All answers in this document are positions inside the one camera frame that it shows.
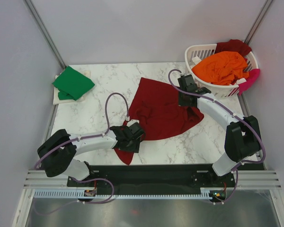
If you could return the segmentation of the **dark red t shirt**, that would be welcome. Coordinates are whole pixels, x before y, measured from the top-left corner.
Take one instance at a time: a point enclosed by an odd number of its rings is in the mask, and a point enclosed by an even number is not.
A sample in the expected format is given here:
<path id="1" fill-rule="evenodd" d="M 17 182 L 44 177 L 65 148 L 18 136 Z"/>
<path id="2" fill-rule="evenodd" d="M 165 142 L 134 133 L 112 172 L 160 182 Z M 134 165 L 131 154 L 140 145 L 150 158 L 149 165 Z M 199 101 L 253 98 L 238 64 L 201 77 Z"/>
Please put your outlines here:
<path id="1" fill-rule="evenodd" d="M 129 116 L 131 120 L 138 120 L 146 132 L 139 152 L 148 141 L 181 135 L 204 119 L 196 107 L 178 105 L 178 91 L 170 84 L 147 78 L 140 79 Z"/>

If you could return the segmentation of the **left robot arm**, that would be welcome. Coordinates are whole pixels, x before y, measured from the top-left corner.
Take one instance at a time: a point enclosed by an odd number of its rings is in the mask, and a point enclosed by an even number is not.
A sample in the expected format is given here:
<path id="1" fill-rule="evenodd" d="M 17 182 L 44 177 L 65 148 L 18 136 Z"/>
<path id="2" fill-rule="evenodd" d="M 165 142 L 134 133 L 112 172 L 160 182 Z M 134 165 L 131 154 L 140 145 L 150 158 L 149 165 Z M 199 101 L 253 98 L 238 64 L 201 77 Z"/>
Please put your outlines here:
<path id="1" fill-rule="evenodd" d="M 76 155 L 99 149 L 138 153 L 145 137 L 146 132 L 138 122 L 129 126 L 111 126 L 104 133 L 71 135 L 65 129 L 60 129 L 37 149 L 37 164 L 41 165 L 47 177 L 68 175 L 89 186 L 94 182 L 94 174 L 87 162 L 74 158 Z"/>

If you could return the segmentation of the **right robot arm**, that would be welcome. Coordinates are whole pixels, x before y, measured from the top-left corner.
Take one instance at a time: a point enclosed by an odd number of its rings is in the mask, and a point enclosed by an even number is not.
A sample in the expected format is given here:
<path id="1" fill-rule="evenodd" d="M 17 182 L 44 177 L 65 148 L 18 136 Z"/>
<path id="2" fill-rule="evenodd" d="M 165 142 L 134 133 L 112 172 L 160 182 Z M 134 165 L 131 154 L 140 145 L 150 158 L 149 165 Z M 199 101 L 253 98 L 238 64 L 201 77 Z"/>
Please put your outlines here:
<path id="1" fill-rule="evenodd" d="M 178 104 L 196 107 L 214 119 L 226 132 L 225 153 L 213 163 L 213 171 L 207 174 L 208 183 L 218 186 L 224 181 L 224 175 L 262 149 L 258 121 L 252 115 L 246 117 L 231 111 L 216 100 L 209 89 L 198 87 L 191 74 L 181 75 L 177 80 L 181 90 L 178 93 Z"/>

